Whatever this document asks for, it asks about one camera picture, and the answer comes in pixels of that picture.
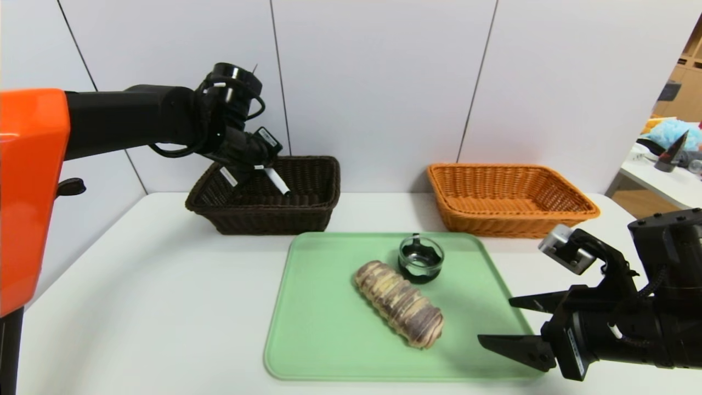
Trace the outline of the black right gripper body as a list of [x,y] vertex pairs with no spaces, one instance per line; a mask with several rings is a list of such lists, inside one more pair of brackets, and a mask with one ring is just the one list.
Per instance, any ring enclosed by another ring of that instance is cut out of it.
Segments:
[[572,286],[541,337],[551,345],[561,373],[582,381],[599,360],[662,366],[664,343],[652,303],[634,286]]

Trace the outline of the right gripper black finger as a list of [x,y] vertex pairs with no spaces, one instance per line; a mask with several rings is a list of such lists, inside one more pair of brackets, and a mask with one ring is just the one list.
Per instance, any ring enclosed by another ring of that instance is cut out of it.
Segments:
[[536,335],[477,335],[480,345],[502,357],[547,372],[557,362],[551,345]]
[[511,297],[509,305],[514,308],[524,308],[534,312],[554,314],[557,307],[568,295],[568,291],[548,292],[544,294]]

